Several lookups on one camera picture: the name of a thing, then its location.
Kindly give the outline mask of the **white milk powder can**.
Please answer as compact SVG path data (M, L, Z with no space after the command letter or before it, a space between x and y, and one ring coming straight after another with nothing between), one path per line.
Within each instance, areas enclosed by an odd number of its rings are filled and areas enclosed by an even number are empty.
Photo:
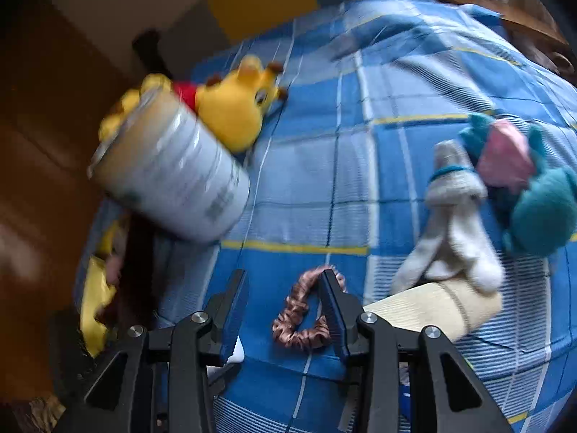
M160 88L144 93L117 133L100 143L88 175L158 226L201 244L228 233L250 195L239 161Z

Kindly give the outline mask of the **brown leopard scrunchie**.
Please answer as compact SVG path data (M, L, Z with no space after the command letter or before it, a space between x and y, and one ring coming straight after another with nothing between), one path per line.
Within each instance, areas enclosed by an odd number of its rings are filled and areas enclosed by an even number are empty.
M313 327L299 328L309 311L308 297L327 270L334 273L340 289L346 291L345 277L334 266L324 265L301 274L285 300L285 307L272 323L273 339L283 347L310 351L330 344L331 335L324 315L317 317Z

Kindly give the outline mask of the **teal plush toy pink dress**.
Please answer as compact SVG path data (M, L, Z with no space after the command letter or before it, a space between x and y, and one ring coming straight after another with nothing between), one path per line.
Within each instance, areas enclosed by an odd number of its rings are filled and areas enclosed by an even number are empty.
M548 165L542 128L473 113L460 136L502 220L505 250L548 257L564 246L576 228L576 173Z

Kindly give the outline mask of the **cream knit sock bundle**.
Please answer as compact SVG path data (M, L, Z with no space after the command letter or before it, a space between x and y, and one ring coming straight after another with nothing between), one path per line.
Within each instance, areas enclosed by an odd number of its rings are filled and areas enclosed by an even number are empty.
M485 294L465 277L453 277L407 289L364 309L407 331L435 325L455 342L499 314L502 305L499 291Z

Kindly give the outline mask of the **grey white sock bundle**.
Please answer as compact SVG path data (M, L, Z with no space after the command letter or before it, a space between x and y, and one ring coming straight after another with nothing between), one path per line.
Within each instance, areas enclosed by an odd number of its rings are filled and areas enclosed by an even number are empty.
M505 271L479 213L486 187L456 141L435 145L434 167L426 190L426 228L393 277L390 292L400 293L421 279L463 275L476 290L494 293Z

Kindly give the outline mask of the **blue plaid bed sheet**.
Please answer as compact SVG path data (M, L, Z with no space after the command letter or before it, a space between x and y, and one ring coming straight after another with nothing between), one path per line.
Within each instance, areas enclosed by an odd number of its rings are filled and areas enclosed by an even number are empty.
M248 150L224 146L246 170L250 195L221 239L182 239L122 204L132 216L110 304L133 314L121 340L134 325L173 327L225 291L234 270L246 271L234 352L207 370L218 389L213 432L549 432L569 406L576 228L548 257L511 255L485 184L479 213L505 271L500 313L452 342L435 325L407 331L364 309L394 295L393 277L430 215L434 147L464 148L471 114L522 131L539 125L548 165L576 173L575 88L526 59L484 15L434 0L345 2L193 72L188 82L204 84L249 54L264 66L278 61L288 97L270 106ZM346 291L324 271L299 328L324 315L331 342L283 347L272 323L299 276L324 265L344 275Z

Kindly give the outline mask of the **yellow giraffe plush toy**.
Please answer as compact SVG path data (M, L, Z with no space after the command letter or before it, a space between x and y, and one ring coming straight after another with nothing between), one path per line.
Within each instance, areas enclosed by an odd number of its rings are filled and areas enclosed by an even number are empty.
M110 139L147 91L160 88L184 102L231 153L248 150L260 134L270 106L289 96L277 83L283 64L264 66L254 55L243 57L226 76L209 78L204 84L171 81L163 74L148 75L138 89L129 89L100 123L99 140Z

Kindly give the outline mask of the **wooden desk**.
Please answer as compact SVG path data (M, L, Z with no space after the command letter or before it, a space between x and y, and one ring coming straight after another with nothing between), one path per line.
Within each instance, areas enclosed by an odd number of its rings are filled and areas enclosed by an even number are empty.
M485 9L499 13L503 26L508 31L524 34L533 41L538 41L555 48L569 49L569 43L556 29L552 29L521 9L511 7L505 3L494 0L438 0L455 5L474 4Z

